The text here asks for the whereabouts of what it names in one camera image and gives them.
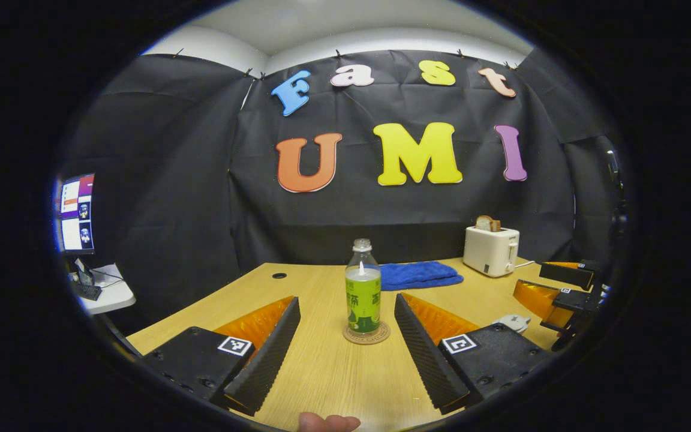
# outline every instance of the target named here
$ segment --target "keyboard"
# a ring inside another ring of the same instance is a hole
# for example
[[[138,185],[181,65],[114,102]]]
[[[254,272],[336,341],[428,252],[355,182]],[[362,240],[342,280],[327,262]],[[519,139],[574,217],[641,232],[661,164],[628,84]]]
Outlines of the keyboard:
[[[71,288],[74,290],[75,295],[86,298],[87,300],[98,300],[101,296],[103,289],[100,287],[95,287],[94,285],[82,285],[77,282],[71,282]]]

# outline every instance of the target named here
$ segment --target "table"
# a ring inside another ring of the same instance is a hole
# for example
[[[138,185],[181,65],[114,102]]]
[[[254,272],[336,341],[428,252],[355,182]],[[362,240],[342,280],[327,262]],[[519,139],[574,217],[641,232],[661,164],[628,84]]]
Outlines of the table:
[[[135,304],[135,295],[127,285],[127,282],[118,279],[118,277],[121,277],[121,273],[119,273],[115,263],[101,268],[90,269],[90,272],[95,279],[95,285],[103,288],[103,290],[98,300],[77,297],[82,301],[82,306],[85,307],[88,314],[104,314]]]
[[[507,276],[491,278],[466,266],[462,258],[439,260],[464,277],[447,287],[401,290],[443,307],[480,326],[507,314],[531,317],[523,336],[549,350],[556,331],[540,326],[540,317],[513,298],[517,279],[551,287],[570,287],[539,277],[540,265],[516,268]],[[526,262],[519,259],[516,265]],[[393,309],[397,293],[381,294],[381,320],[391,335],[376,345],[346,341],[345,266],[264,263],[206,298],[127,337],[145,355],[189,326],[212,330],[223,323],[286,296],[299,298],[300,324],[277,380],[255,416],[260,423],[285,430],[297,429],[301,411],[353,415],[362,421],[360,432],[401,430],[444,418],[433,408],[412,362]],[[283,279],[271,277],[286,273]]]

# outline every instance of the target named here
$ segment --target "yellow letter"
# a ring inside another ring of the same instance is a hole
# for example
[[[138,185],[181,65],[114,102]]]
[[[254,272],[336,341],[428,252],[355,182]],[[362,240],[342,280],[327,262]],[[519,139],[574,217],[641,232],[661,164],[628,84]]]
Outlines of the yellow letter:
[[[455,76],[447,72],[449,71],[449,66],[445,65],[441,61],[423,60],[417,66],[420,67],[420,71],[424,72],[420,74],[420,76],[422,76],[423,79],[428,82],[428,84],[455,84]]]
[[[378,176],[381,186],[396,186],[407,181],[407,176],[399,169],[399,159],[404,162],[415,183],[423,180],[429,161],[431,172],[428,173],[428,180],[431,183],[460,183],[463,180],[463,174],[455,164],[455,151],[452,148],[452,132],[455,128],[449,123],[429,123],[420,144],[398,123],[377,125],[372,131],[383,143],[383,174]]]

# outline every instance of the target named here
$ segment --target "plastic bottle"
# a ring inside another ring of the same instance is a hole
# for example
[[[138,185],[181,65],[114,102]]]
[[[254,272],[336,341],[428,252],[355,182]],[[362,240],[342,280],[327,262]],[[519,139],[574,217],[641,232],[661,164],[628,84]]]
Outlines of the plastic bottle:
[[[348,327],[354,333],[368,336],[380,325],[380,267],[372,257],[368,238],[354,240],[353,251],[353,258],[345,268]]]

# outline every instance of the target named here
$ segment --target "letter m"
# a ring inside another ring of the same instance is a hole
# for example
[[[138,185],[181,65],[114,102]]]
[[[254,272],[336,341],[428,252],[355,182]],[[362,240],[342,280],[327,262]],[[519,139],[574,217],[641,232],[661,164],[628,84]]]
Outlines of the letter m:
[[[455,151],[452,148],[452,132],[455,128],[449,123],[429,123],[425,128],[420,144],[417,144],[408,131],[398,123],[377,125],[373,132],[383,144],[383,174],[378,176],[382,186],[405,184],[407,176],[399,168],[399,159],[415,183],[423,180],[428,162],[431,183],[460,183],[463,174],[455,164]]]

